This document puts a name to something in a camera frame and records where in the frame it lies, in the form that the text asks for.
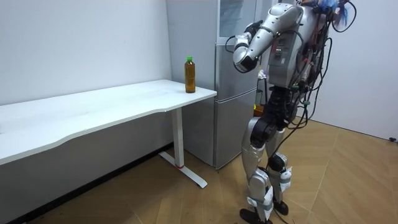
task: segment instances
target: wooden floor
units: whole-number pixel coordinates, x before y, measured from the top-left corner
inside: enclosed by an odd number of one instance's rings
[[[288,223],[398,223],[397,144],[310,122],[280,151],[293,166],[292,186],[285,192]],[[248,208],[241,158],[217,172],[185,155],[187,167],[208,182],[206,188],[158,156],[29,224],[246,223],[239,217],[239,210]],[[274,214],[272,221],[282,223]]]

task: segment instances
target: silver refrigerator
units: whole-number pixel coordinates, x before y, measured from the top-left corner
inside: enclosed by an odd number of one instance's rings
[[[257,69],[239,73],[233,67],[232,54],[224,48],[226,37],[220,35],[244,30],[265,10],[256,9],[260,0],[228,0],[232,2],[228,7],[238,6],[239,13],[235,9],[223,12],[228,8],[223,6],[225,1],[167,0],[173,80],[184,82],[185,59],[192,56],[196,86],[218,93],[183,107],[184,148],[216,169],[241,152],[242,137],[253,116],[258,73]],[[233,41],[228,44],[227,48],[233,49]]]

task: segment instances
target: plastic bottle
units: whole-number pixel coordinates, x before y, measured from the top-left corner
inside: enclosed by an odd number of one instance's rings
[[[187,57],[185,62],[185,92],[195,92],[195,64],[192,62],[192,57]]]

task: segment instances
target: white desk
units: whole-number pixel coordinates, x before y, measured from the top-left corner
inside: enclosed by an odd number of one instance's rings
[[[184,167],[181,107],[215,96],[157,80],[0,106],[0,165],[52,149],[68,140],[152,113],[172,111],[175,159],[160,155],[200,187],[206,181]]]

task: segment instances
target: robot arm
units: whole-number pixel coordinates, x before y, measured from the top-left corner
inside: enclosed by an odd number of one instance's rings
[[[233,54],[236,68],[243,73],[253,70],[275,38],[281,32],[299,26],[302,16],[300,6],[282,3],[272,6],[264,22],[250,24],[243,34],[236,36]]]

